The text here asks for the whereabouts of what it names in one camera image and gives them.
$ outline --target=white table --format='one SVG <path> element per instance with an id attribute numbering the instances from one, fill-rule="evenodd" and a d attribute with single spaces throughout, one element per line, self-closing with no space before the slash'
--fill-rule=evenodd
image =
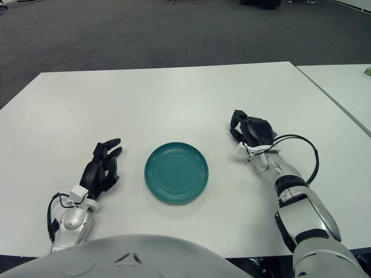
<path id="1" fill-rule="evenodd" d="M 371 137 L 371 76 L 365 65 L 298 67 Z"/>
<path id="2" fill-rule="evenodd" d="M 115 137 L 124 147 L 121 178 L 100 197 L 90 239 L 150 233 L 224 257 L 290 254 L 274 221 L 273 186 L 235 156 L 228 130 L 234 109 L 268 120 L 279 134 L 310 139 L 320 157 L 312 188 L 348 248 L 371 246 L 371 139 L 284 62 L 40 74 L 0 110 L 1 254 L 47 253 L 50 198 L 79 182 L 97 142 Z M 204 192 L 181 206 L 160 202 L 144 181 L 150 153 L 172 141 L 199 149 L 209 166 Z M 307 178 L 311 148 L 300 140 L 282 148 Z"/>

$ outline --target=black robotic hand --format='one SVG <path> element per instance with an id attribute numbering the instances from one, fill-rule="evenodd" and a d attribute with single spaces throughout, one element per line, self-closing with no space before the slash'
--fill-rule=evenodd
<path id="1" fill-rule="evenodd" d="M 242 134 L 235 129 L 238 123 L 241 123 Z M 276 136 L 266 120 L 249 117 L 242 110 L 234 111 L 230 132 L 237 142 L 246 143 L 250 147 L 272 145 Z"/>
<path id="2" fill-rule="evenodd" d="M 107 152 L 120 142 L 121 139 L 117 138 L 98 143 L 95 147 L 93 159 L 86 165 L 80 180 L 80 185 L 89 191 L 88 198 L 97 199 L 102 191 L 109 190 L 118 181 L 116 157 L 122 152 L 122 147 L 114 149 L 109 154 Z"/>

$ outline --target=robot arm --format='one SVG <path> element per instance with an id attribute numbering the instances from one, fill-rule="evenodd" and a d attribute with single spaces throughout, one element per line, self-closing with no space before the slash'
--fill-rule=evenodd
<path id="1" fill-rule="evenodd" d="M 93 213 L 99 210 L 96 199 L 102 191 L 108 191 L 119 179 L 116 157 L 121 153 L 122 147 L 116 148 L 110 154 L 107 152 L 120 142 L 120 139 L 113 139 L 98 143 L 92 161 L 85 167 L 80 184 L 74 186 L 68 195 L 57 193 L 53 196 L 47 214 L 48 232 L 52 241 L 49 254 L 86 241 L 93 226 Z M 68 198 L 64 201 L 66 205 L 62 202 L 62 196 Z M 51 205 L 57 198 L 67 210 L 59 221 L 54 219 L 51 222 Z"/>
<path id="2" fill-rule="evenodd" d="M 242 134 L 235 129 L 238 123 Z M 277 193 L 279 209 L 275 220 L 286 246 L 293 252 L 296 277 L 367 277 L 340 243 L 339 227 L 309 187 L 319 165 L 313 144 L 294 134 L 275 139 L 266 120 L 248 117 L 239 110 L 232 116 L 230 131 L 239 143 L 237 153 L 247 156 Z M 307 182 L 279 154 L 280 149 L 275 146 L 279 141 L 275 141 L 284 137 L 302 139 L 313 147 L 317 163 Z"/>

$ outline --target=black cable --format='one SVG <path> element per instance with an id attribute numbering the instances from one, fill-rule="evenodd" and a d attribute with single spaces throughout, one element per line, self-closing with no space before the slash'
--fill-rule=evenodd
<path id="1" fill-rule="evenodd" d="M 305 137 L 300 136 L 300 135 L 296 135 L 296 134 L 286 134 L 286 135 L 279 136 L 279 137 L 273 139 L 273 142 L 279 140 L 278 142 L 274 143 L 270 148 L 266 149 L 265 151 L 259 152 L 259 153 L 255 153 L 254 155 L 261 155 L 261 154 L 269 151 L 271 148 L 273 148 L 274 146 L 276 146 L 280 142 L 285 141 L 287 139 L 293 139 L 293 138 L 295 138 L 295 139 L 301 139 L 301 140 L 307 142 L 308 144 L 310 144 L 312 146 L 312 148 L 313 148 L 314 156 L 315 156 L 315 167 L 314 167 L 314 170 L 313 170 L 311 176 L 307 180 L 307 184 L 309 185 L 314 180 L 314 178 L 316 177 L 316 175 L 318 173 L 318 169 L 319 169 L 319 157 L 318 157 L 318 151 L 315 148 L 315 146 L 313 145 L 313 143 L 311 141 L 309 141 L 308 139 L 306 139 Z"/>
<path id="2" fill-rule="evenodd" d="M 51 208 L 52 208 L 52 203 L 55 199 L 57 199 L 58 197 L 60 197 L 60 193 L 56 193 L 49 205 L 48 205 L 48 212 L 46 213 L 46 222 L 48 224 L 48 233 L 49 233 L 49 238 L 50 240 L 52 241 L 52 243 L 55 241 L 55 231 L 57 231 L 59 229 L 59 223 L 57 221 L 57 219 L 54 218 L 54 221 L 52 222 L 52 217 L 51 217 Z"/>
<path id="3" fill-rule="evenodd" d="M 75 205 L 75 204 L 82 204 L 82 202 L 85 200 L 85 197 L 87 197 L 88 194 L 89 194 L 89 193 L 87 193 L 87 194 L 85 194 L 85 195 L 83 196 L 83 198 L 82 198 L 82 200 L 81 200 L 80 203 L 74 203 L 74 205 Z"/>
<path id="4" fill-rule="evenodd" d="M 64 204 L 62 204 L 62 196 L 70 197 L 68 194 L 59 193 L 59 202 L 60 202 L 60 205 L 61 205 L 62 207 L 64 207 L 65 209 L 67 209 L 67 208 L 70 209 L 70 208 L 74 207 L 74 206 L 65 206 Z"/>

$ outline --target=green plate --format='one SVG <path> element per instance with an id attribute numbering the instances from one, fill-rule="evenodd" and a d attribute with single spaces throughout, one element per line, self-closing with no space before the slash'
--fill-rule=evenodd
<path id="1" fill-rule="evenodd" d="M 144 177 L 150 191 L 171 204 L 188 203 L 208 182 L 205 158 L 191 145 L 173 142 L 158 147 L 148 158 Z"/>

